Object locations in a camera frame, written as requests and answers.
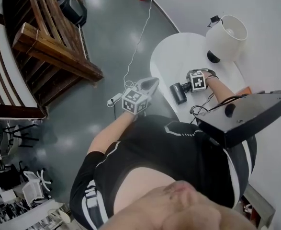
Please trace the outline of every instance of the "wooden staircase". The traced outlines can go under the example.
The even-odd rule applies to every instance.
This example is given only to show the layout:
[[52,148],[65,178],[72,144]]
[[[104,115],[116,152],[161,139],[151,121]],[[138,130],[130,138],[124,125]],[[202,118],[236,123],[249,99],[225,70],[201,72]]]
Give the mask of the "wooden staircase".
[[3,14],[16,63],[42,109],[81,79],[103,77],[57,0],[3,0]]

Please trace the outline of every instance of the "black lamp base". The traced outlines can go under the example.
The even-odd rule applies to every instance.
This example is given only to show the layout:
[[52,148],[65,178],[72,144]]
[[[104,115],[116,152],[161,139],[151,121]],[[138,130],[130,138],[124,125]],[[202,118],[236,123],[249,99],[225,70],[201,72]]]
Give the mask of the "black lamp base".
[[207,52],[207,58],[212,63],[218,63],[220,61],[220,59],[216,57],[211,51]]

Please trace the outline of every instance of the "black cable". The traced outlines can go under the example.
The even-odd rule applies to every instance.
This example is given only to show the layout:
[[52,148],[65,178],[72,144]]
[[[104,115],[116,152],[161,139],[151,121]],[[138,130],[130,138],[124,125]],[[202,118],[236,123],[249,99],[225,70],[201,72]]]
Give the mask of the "black cable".
[[113,102],[113,99],[111,99],[111,102],[113,103],[113,113],[114,113],[115,120],[116,120],[116,106],[115,106],[115,103]]
[[223,100],[222,102],[220,102],[217,106],[215,106],[215,107],[213,107],[212,109],[210,109],[210,111],[211,111],[211,110],[214,110],[214,109],[216,109],[216,108],[218,108],[218,107],[220,107],[220,106],[229,104],[229,103],[231,103],[231,102],[233,102],[233,101],[235,101],[235,100],[241,99],[241,98],[245,97],[246,95],[247,95],[247,94],[234,95],[234,96],[231,96],[231,97],[229,97],[229,98],[226,98],[225,100]]
[[[221,21],[221,23],[223,24],[223,20],[222,20],[219,16],[218,16],[218,20]],[[212,23],[213,23],[213,22],[211,21],[207,27],[210,27],[210,28],[211,28],[211,24],[212,24]]]
[[[194,116],[194,119],[191,121],[191,124],[192,124],[193,121],[195,120],[196,116],[199,115],[199,113],[200,113],[200,111],[201,111],[202,109],[204,109],[205,111],[208,112],[208,110],[207,110],[204,106],[205,106],[207,103],[210,102],[210,100],[213,98],[213,96],[214,96],[214,93],[212,93],[210,96],[208,96],[207,101],[206,101],[202,106],[194,105],[194,106],[191,108],[190,112],[191,112],[191,114]],[[196,108],[196,107],[199,107],[199,108],[200,108],[197,114],[195,114],[194,111],[193,111],[194,108]]]

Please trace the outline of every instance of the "wrist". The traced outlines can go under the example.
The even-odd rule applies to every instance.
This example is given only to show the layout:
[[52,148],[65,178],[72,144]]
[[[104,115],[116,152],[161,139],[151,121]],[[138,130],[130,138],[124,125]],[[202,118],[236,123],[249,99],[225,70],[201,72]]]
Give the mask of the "wrist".
[[123,116],[125,116],[126,118],[134,119],[137,116],[137,114],[133,114],[130,113],[129,111],[124,110]]
[[220,81],[217,77],[207,78],[205,79],[206,85],[210,85],[212,82]]

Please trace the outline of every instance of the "white cable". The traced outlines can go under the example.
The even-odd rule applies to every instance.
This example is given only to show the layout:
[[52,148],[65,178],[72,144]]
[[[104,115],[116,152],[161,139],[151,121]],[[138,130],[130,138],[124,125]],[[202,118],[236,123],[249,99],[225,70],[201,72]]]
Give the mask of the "white cable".
[[137,50],[138,50],[138,45],[139,45],[139,44],[140,44],[140,42],[141,42],[142,35],[144,34],[144,31],[145,31],[146,25],[148,24],[148,21],[149,21],[149,19],[151,18],[152,1],[153,1],[153,0],[151,0],[151,3],[150,3],[149,17],[147,18],[147,20],[146,20],[146,24],[145,24],[144,28],[142,29],[142,33],[141,33],[140,38],[139,38],[139,41],[138,41],[138,43],[137,43],[137,45],[136,45],[135,52],[133,53],[132,60],[131,60],[130,64],[127,66],[127,73],[126,73],[126,74],[125,74],[125,76],[123,77],[123,81],[124,81],[124,88],[125,88],[125,89],[127,89],[127,88],[130,88],[130,87],[131,87],[131,86],[127,85],[127,82],[132,82],[132,81],[130,81],[130,80],[125,81],[125,77],[129,74],[129,71],[130,71],[130,66],[131,66],[131,64],[132,64],[132,62],[133,62],[133,60],[134,60],[134,56],[135,56],[135,54],[136,54],[136,52],[137,52]]
[[[130,66],[131,66],[131,64],[133,63],[133,61],[134,61],[134,56],[135,56],[135,54],[137,53],[137,50],[138,50],[138,45],[139,45],[140,42],[141,42],[142,35],[144,34],[146,25],[148,24],[148,21],[149,21],[149,19],[151,18],[152,1],[153,1],[153,0],[151,0],[151,3],[150,3],[149,17],[147,18],[146,23],[145,23],[145,26],[144,26],[144,28],[142,29],[142,33],[141,33],[140,38],[139,38],[139,41],[138,41],[138,43],[137,43],[137,45],[136,45],[135,52],[133,53],[132,60],[131,60],[130,64],[127,66],[127,73],[126,73],[125,76],[123,77],[125,90],[124,90],[124,92],[122,93],[122,96],[124,95],[125,91],[126,91],[128,88],[132,88],[132,87],[136,84],[135,82],[133,82],[133,81],[131,81],[131,80],[125,81],[125,77],[129,74]],[[107,106],[108,106],[108,107],[113,107],[118,101],[116,101],[113,105],[108,105],[108,104],[107,104]]]

